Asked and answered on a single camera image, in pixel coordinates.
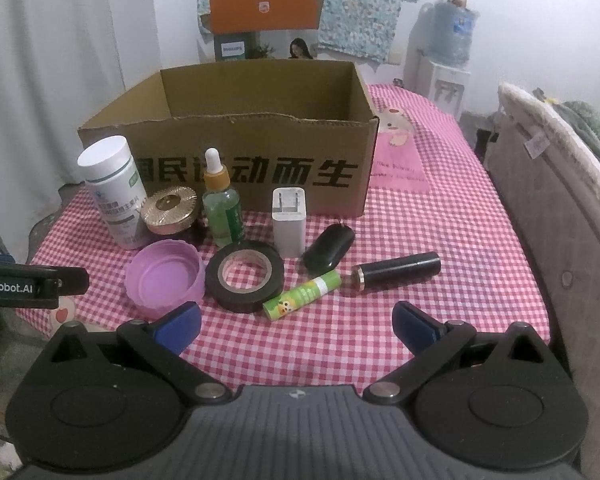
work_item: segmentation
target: tape roll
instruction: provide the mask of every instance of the tape roll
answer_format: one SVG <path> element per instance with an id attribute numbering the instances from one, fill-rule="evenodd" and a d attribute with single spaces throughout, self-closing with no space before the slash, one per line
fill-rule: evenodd
<path id="1" fill-rule="evenodd" d="M 224 273 L 238 262 L 252 262 L 261 266 L 265 277 L 251 288 L 229 285 Z M 248 314 L 262 309 L 262 304 L 282 293 L 285 266 L 278 252 L 269 244 L 254 240 L 234 242 L 220 249 L 206 266 L 206 291 L 218 304 L 231 312 Z"/>

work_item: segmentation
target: red gingham tablecloth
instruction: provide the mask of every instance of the red gingham tablecloth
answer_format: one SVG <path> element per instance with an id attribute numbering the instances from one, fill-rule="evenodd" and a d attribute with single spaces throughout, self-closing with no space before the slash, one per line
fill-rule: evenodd
<path id="1" fill-rule="evenodd" d="M 410 353 L 394 336 L 391 311 L 407 300 L 430 316 L 462 319 L 479 331 L 502 332 L 524 320 L 549 339 L 546 310 L 519 241 L 487 174 L 450 115 L 430 101 L 389 85 L 370 87 L 378 108 L 405 110 L 431 183 L 427 194 L 370 189 L 364 216 L 348 219 L 356 241 L 338 266 L 436 251 L 442 272 L 427 283 L 353 295 L 336 290 L 271 323 L 264 313 L 233 314 L 211 298 L 200 305 L 200 336 L 183 357 L 231 388 L 240 384 L 353 384 L 358 390 L 405 362 Z M 307 246 L 335 219 L 307 220 Z M 270 214 L 244 214 L 247 238 L 273 242 Z M 75 298 L 77 318 L 107 329 L 139 317 L 123 286 L 137 251 L 114 245 L 86 190 L 53 226 L 33 264 L 85 267 L 88 292 Z M 214 247 L 202 247 L 209 261 Z M 285 261 L 285 290 L 304 282 L 295 260 Z M 236 275 L 243 284 L 252 276 Z M 50 333 L 48 312 L 20 309 Z"/>

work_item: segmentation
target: black cylinder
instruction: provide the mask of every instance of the black cylinder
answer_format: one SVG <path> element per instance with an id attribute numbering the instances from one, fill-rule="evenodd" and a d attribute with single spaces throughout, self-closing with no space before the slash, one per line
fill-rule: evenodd
<path id="1" fill-rule="evenodd" d="M 369 288 L 409 285 L 423 282 L 440 273 L 437 253 L 412 254 L 392 260 L 362 264 L 353 268 L 354 287 L 358 292 Z"/>

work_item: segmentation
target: purple bottle cap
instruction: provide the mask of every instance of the purple bottle cap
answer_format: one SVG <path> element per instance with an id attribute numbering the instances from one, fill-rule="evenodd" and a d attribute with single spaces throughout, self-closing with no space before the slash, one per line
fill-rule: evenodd
<path id="1" fill-rule="evenodd" d="M 205 265 L 193 245 L 160 240 L 142 249 L 126 266 L 126 294 L 149 319 L 164 316 L 205 295 Z"/>

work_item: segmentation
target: fabric label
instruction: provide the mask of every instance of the fabric label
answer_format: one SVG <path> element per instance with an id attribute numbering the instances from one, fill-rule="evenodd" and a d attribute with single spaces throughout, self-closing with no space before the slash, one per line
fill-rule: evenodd
<path id="1" fill-rule="evenodd" d="M 224 213 L 226 214 L 226 223 L 229 226 L 231 241 L 239 242 L 244 238 L 244 226 L 242 225 L 240 202 L 227 209 Z"/>
<path id="2" fill-rule="evenodd" d="M 222 57 L 244 56 L 244 41 L 234 41 L 233 43 L 223 43 Z"/>
<path id="3" fill-rule="evenodd" d="M 529 128 L 529 133 L 534 134 L 534 136 L 525 142 L 526 151 L 531 158 L 538 158 L 551 145 L 551 142 L 542 128 L 538 126 Z"/>

